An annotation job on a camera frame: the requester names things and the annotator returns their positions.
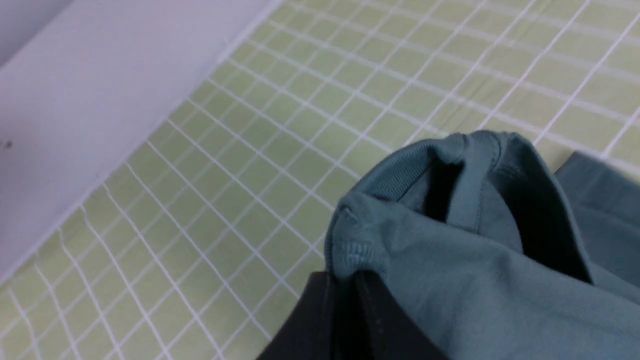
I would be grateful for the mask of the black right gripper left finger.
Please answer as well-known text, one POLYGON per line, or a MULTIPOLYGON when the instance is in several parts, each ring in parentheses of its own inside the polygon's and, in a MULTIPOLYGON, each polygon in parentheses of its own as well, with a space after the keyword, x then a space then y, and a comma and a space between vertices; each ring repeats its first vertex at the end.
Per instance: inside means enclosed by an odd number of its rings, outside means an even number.
POLYGON ((328 272, 313 272, 302 295, 259 360, 331 360, 335 282, 328 272))

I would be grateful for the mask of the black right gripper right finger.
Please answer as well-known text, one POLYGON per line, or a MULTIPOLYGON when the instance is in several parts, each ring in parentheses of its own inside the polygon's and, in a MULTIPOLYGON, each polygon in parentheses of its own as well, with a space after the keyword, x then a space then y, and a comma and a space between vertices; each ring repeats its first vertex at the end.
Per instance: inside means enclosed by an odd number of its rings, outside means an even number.
POLYGON ((352 285, 354 360, 445 360, 447 356, 402 309, 382 279, 358 272, 352 285))

